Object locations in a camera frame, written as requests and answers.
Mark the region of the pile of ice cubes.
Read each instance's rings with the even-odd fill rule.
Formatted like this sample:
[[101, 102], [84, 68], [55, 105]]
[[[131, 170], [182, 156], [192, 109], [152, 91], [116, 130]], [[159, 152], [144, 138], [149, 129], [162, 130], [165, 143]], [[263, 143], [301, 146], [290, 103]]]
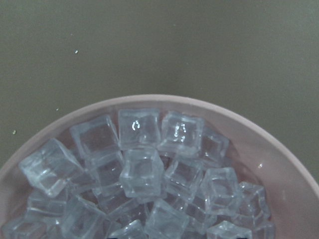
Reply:
[[198, 117], [124, 109], [70, 128], [18, 165], [32, 192], [6, 239], [273, 239], [262, 185]]

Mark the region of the pink bowl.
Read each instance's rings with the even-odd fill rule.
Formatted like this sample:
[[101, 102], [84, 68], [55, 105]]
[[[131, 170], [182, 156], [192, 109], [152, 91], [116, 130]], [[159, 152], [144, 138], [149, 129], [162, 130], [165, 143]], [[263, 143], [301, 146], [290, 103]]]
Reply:
[[169, 95], [135, 95], [98, 102], [76, 110], [30, 138], [0, 171], [0, 222], [23, 213], [31, 191], [18, 163], [50, 138], [72, 145], [68, 129], [119, 109], [160, 108], [198, 116], [230, 139], [228, 156], [240, 174], [254, 174], [264, 185], [278, 239], [319, 236], [319, 186], [301, 162], [277, 139], [244, 117], [204, 101]]

